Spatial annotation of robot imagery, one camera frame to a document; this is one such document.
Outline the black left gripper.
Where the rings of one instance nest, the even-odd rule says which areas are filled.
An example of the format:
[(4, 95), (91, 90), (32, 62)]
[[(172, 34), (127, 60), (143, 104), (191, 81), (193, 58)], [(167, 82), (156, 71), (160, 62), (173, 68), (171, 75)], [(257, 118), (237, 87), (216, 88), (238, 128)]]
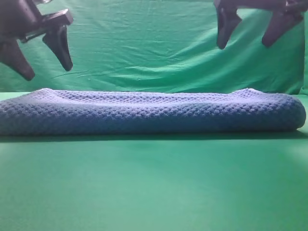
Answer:
[(35, 73), (24, 57), (17, 39), (27, 42), (44, 33), (42, 41), (54, 53), (65, 71), (73, 62), (68, 48), (67, 26), (73, 23), (68, 9), (42, 14), (38, 5), (50, 0), (2, 0), (0, 2), (0, 62), (31, 81)]

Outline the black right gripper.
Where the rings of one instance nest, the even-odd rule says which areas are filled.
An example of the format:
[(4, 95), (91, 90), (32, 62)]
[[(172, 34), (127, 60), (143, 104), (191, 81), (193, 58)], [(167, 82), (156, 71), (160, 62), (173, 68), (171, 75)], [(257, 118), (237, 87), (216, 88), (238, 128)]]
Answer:
[(257, 9), (272, 12), (268, 27), (262, 37), (265, 47), (272, 46), (281, 36), (297, 26), (308, 11), (307, 0), (215, 0), (217, 15), (217, 46), (223, 50), (233, 31), (241, 23), (238, 9)]

